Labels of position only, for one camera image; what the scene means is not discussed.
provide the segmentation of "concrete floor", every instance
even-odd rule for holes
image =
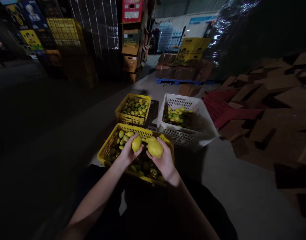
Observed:
[[[158,57],[150,56],[148,72]],[[18,70],[8,68],[0,81],[5,74]],[[160,107],[165,93],[180,88],[156,84],[155,72],[132,85],[102,82],[96,90],[47,77],[11,85],[0,87],[0,236],[5,239],[50,239],[63,227],[76,179],[88,164],[98,164],[96,154],[126,94],[149,95]],[[228,141],[215,139],[193,155],[177,149],[176,167],[209,188],[239,239],[306,239],[306,219],[275,188],[273,172],[237,159]]]

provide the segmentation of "yellow box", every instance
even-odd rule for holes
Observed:
[[[123,111],[122,108],[127,103],[127,100],[130,97],[135,97],[136,99],[142,99],[143,102],[148,103],[148,108],[147,108],[146,115],[144,118],[122,113]],[[123,123],[123,124],[132,124],[132,125],[144,125],[146,122],[147,116],[148,116],[151,99],[152,98],[149,96],[132,94],[132,93],[127,94],[127,96],[124,98],[124,100],[119,104],[119,106],[115,110],[116,122]]]
[[[101,164],[103,164],[103,166],[110,167],[112,165],[111,163],[109,163],[105,160],[105,157],[109,155],[109,151],[110,151],[110,149],[113,145],[114,138],[118,135],[117,132],[120,131],[120,130],[123,130],[125,132],[132,131],[134,133],[137,133],[141,138],[149,138],[151,136],[161,138],[167,144],[167,146],[171,149],[173,164],[175,163],[174,144],[173,144],[173,140],[172,140],[171,137],[165,136],[165,135],[163,135],[161,133],[158,133],[158,132],[153,132],[153,131],[145,129],[145,128],[140,128],[140,127],[136,127],[136,126],[130,126],[130,125],[118,123],[118,124],[116,124],[113,131],[111,132],[111,134],[109,135],[109,137],[105,141],[104,145],[101,147],[100,151],[97,154],[97,159],[101,162]],[[151,179],[151,178],[148,178],[148,177],[140,176],[137,173],[133,173],[133,172],[130,172],[130,171],[127,171],[127,170],[125,172],[128,175],[138,177],[138,178],[140,178],[144,181],[147,181],[149,183],[157,184],[157,185],[160,185],[160,186],[166,186],[166,184],[164,184],[162,182],[159,182],[157,180],[154,180],[154,179]]]
[[[183,66],[194,66],[202,58],[210,41],[210,38],[184,38],[175,63]]]

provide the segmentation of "red plastic crate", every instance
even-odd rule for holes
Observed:
[[[203,99],[216,128],[221,128],[230,120],[256,119],[263,112],[263,109],[235,109],[218,97],[227,97],[226,92],[221,93],[224,92],[209,92]]]

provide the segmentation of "yellow plastic basket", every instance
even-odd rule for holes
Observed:
[[[117,131],[123,130],[125,132],[134,132],[137,133],[141,138],[149,138],[151,136],[154,137],[160,137],[166,144],[167,146],[171,149],[171,153],[172,153],[172,158],[173,158],[173,163],[175,163],[175,159],[174,159],[174,144],[173,144],[173,140],[172,138],[165,136],[161,133],[158,132],[153,132],[151,130],[145,129],[145,128],[140,128],[140,127],[136,127],[136,126],[131,126],[131,125],[126,125],[126,124],[121,124],[118,123],[116,124],[116,126],[114,127],[113,131],[111,132],[111,134],[109,135],[109,137],[107,138],[107,140],[105,141],[104,145],[101,147],[100,151],[97,154],[97,159],[101,162],[101,164],[103,164],[103,166],[105,167],[110,167],[112,164],[107,162],[105,160],[105,157],[109,155],[109,150],[111,149],[113,142],[114,142],[114,138],[118,135]],[[130,172],[130,171],[125,171],[128,175],[132,175],[135,177],[138,177],[144,181],[147,181],[149,183],[154,183],[160,186],[165,186],[164,183],[159,182],[157,180],[153,180],[150,179],[148,177],[143,177],[140,176],[136,173]]]
[[[136,99],[142,99],[145,103],[148,103],[148,109],[147,109],[145,118],[140,118],[140,117],[122,113],[123,111],[122,109],[130,97],[135,97]],[[115,110],[116,122],[123,123],[123,124],[132,124],[132,125],[137,125],[137,126],[144,125],[146,122],[147,116],[148,116],[151,100],[152,98],[149,96],[132,94],[132,93],[127,94],[127,96],[124,98],[124,100],[119,104],[119,106]]]

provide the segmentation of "plastic crate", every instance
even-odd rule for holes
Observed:
[[[84,40],[82,27],[74,18],[46,18],[54,39]]]
[[[122,108],[127,103],[127,100],[130,97],[135,97],[136,99],[142,99],[145,103],[148,103],[148,108],[147,108],[146,115],[144,118],[122,113],[123,111]],[[150,102],[151,102],[151,97],[149,96],[132,94],[132,93],[127,94],[127,96],[124,98],[124,100],[119,104],[119,106],[115,110],[116,121],[118,123],[123,123],[123,124],[144,125],[146,122],[147,116],[148,116]]]
[[[101,162],[101,164],[103,166],[110,167],[112,165],[111,163],[109,163],[105,160],[105,157],[109,155],[109,150],[111,149],[111,147],[113,145],[114,138],[118,135],[117,131],[120,131],[120,130],[123,130],[125,132],[132,131],[134,133],[137,133],[141,138],[149,138],[151,136],[160,137],[167,144],[167,146],[171,149],[173,164],[175,163],[174,145],[173,145],[173,140],[171,138],[168,138],[161,133],[153,132],[153,131],[148,130],[148,129],[118,123],[118,124],[116,124],[113,131],[111,132],[111,134],[109,135],[109,137],[105,141],[104,145],[101,147],[100,151],[97,154],[97,159]],[[126,173],[128,175],[138,177],[138,178],[140,178],[144,181],[147,181],[149,183],[154,183],[154,184],[157,184],[157,185],[166,186],[162,182],[159,182],[157,180],[154,180],[154,179],[151,179],[151,178],[148,178],[148,177],[139,176],[138,174],[127,171],[127,170],[126,170]]]
[[[192,110],[194,114],[193,130],[163,122],[164,110],[168,107],[172,111],[181,107]],[[218,136],[213,121],[201,99],[168,93],[165,94],[159,111],[158,131],[172,137],[175,145],[191,151],[201,149]]]
[[[208,92],[203,102],[216,128],[221,128],[230,120],[256,119],[263,109],[235,109],[220,99],[221,92]]]

